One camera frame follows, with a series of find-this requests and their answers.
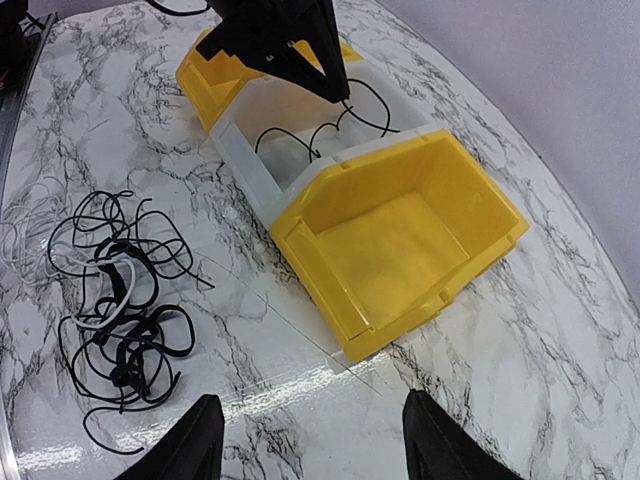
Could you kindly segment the yellow plastic bin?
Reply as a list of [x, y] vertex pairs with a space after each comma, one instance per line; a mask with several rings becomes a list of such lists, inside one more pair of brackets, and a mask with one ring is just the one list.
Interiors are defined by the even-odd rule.
[[528, 227], [442, 130], [346, 151], [270, 233], [346, 357], [358, 362], [437, 316]]
[[191, 48], [176, 80], [207, 133], [227, 121], [251, 138], [272, 126], [305, 130], [333, 117], [343, 106], [248, 68], [224, 52], [207, 61]]

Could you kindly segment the left yellow plastic bin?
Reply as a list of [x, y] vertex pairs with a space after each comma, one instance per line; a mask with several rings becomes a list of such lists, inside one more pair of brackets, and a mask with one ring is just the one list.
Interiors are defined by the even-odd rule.
[[248, 68], [224, 52], [207, 61], [191, 48], [176, 80], [207, 133], [227, 121], [251, 138], [272, 126], [305, 130], [333, 117], [343, 106]]

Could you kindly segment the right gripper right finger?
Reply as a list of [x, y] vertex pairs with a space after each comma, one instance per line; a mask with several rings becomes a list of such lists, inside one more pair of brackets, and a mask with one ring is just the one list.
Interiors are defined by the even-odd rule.
[[424, 390], [412, 389], [402, 412], [411, 479], [517, 479], [483, 450]]

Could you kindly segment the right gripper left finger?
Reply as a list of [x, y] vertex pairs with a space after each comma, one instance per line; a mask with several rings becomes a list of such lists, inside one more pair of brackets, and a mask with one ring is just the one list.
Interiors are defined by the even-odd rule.
[[202, 395], [118, 479], [220, 479], [224, 415], [217, 395]]

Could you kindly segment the white translucent plastic bin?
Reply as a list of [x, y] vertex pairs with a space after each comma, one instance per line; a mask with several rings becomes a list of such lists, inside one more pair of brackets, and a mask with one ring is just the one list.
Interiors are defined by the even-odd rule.
[[427, 124], [393, 82], [371, 71], [349, 76], [337, 114], [305, 130], [272, 126], [248, 137], [233, 121], [210, 135], [259, 223], [269, 229], [325, 169], [409, 137]]

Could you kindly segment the right yellow plastic bin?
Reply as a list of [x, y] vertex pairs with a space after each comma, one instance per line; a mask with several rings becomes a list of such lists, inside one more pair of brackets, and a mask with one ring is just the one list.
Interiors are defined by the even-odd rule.
[[270, 233], [346, 357], [358, 362], [437, 316], [528, 227], [442, 130], [346, 151]]

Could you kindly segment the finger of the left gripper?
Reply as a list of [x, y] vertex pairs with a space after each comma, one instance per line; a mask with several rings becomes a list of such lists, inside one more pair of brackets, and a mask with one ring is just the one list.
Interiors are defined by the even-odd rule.
[[[309, 1], [308, 8], [296, 21], [295, 27], [297, 40], [308, 43], [316, 60], [329, 56], [340, 56], [342, 59], [331, 1]], [[349, 95], [350, 89], [345, 71], [345, 98]]]
[[338, 103], [345, 99], [345, 69], [340, 56], [321, 57], [309, 61], [297, 49], [269, 54], [266, 72], [327, 100]]

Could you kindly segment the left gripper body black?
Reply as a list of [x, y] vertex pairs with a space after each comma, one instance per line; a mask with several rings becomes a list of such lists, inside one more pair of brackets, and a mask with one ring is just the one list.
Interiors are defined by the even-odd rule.
[[208, 5], [221, 23], [196, 44], [205, 60], [223, 52], [269, 75], [309, 75], [313, 70], [295, 44], [313, 29], [317, 2], [210, 1]]

